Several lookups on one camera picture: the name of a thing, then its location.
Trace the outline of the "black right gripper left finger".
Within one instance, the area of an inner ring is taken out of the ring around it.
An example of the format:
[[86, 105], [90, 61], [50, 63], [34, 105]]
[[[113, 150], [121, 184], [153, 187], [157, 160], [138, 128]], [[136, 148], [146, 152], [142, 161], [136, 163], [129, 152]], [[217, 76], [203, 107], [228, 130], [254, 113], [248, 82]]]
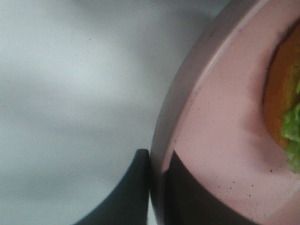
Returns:
[[146, 225], [150, 188], [147, 149], [135, 152], [128, 170], [113, 191], [77, 225]]

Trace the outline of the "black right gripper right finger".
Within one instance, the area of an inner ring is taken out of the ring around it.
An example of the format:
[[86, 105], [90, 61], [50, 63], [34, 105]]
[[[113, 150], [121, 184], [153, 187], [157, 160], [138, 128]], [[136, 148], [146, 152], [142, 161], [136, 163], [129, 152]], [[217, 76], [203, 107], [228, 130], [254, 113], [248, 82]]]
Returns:
[[165, 225], [255, 225], [225, 205], [193, 177], [176, 153], [166, 172]]

